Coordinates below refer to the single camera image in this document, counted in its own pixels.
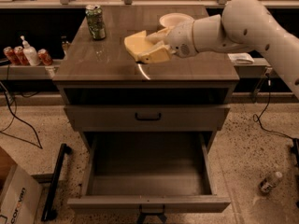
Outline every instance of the white bowl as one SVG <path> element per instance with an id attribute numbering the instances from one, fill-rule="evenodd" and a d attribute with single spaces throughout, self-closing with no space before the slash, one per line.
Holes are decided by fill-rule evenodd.
<path id="1" fill-rule="evenodd" d="M 187 20 L 194 20 L 194 18 L 183 13 L 168 13 L 159 19 L 159 23 L 163 27 L 171 27 Z"/>

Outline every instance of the drawer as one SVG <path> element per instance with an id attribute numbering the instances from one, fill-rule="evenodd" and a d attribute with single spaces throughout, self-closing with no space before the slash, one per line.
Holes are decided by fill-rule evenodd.
<path id="1" fill-rule="evenodd" d="M 98 133 L 92 145 L 77 213 L 222 212 L 198 132 Z"/>
<path id="2" fill-rule="evenodd" d="M 229 105 L 101 106 L 69 105 L 65 108 L 75 131 L 216 131 Z"/>

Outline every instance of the white bottle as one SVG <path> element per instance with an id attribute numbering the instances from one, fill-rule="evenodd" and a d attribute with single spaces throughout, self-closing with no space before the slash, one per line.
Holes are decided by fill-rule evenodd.
<path id="1" fill-rule="evenodd" d="M 270 173 L 261 183 L 260 191 L 263 194 L 268 194 L 274 187 L 276 187 L 282 179 L 281 172 Z"/>
<path id="2" fill-rule="evenodd" d="M 39 57 L 37 55 L 36 49 L 31 47 L 27 41 L 25 41 L 25 37 L 22 35 L 22 44 L 24 45 L 24 55 L 27 58 L 28 62 L 32 66 L 37 66 L 40 64 Z"/>

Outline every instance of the floor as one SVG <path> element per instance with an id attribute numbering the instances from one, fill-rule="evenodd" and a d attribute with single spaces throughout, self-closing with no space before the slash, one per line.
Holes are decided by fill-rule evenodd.
<path id="1" fill-rule="evenodd" d="M 89 153 L 78 133 L 68 122 L 63 104 L 57 99 L 47 103 L 37 98 L 17 97 L 17 116 L 35 127 L 43 149 L 18 139 L 0 134 L 0 146 L 30 175 L 52 173 L 61 143 L 73 152 L 64 158 L 64 166 L 53 207 L 58 211 L 48 223 L 135 223 L 137 215 L 76 215 L 67 199 L 78 197 L 84 168 Z M 296 224 L 299 223 L 298 168 L 290 152 L 292 140 L 266 133 L 254 122 L 265 103 L 232 104 L 231 111 L 209 152 L 210 168 L 219 196 L 229 196 L 232 203 L 219 214 L 168 214 L 166 223 L 177 224 Z M 11 121 L 11 116 L 0 96 L 0 129 Z M 262 117 L 263 126 L 270 130 L 299 137 L 298 103 L 270 104 Z M 14 120 L 6 131 L 36 144 L 33 131 Z M 282 182 L 263 196 L 258 184 L 270 171 L 280 170 Z M 36 223 L 40 221 L 48 186 L 44 187 Z M 147 217 L 145 223 L 161 223 L 157 217 Z"/>

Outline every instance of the desk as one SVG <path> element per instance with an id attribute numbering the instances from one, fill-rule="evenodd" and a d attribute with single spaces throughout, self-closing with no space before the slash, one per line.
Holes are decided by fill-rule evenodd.
<path id="1" fill-rule="evenodd" d="M 203 52 L 142 65 L 123 39 L 155 32 L 170 12 L 201 18 L 199 6 L 103 6 L 107 38 L 93 41 L 84 20 L 53 81 L 65 113 L 90 151 L 78 213 L 221 212 L 208 151 L 229 111 L 238 75 L 225 54 Z"/>

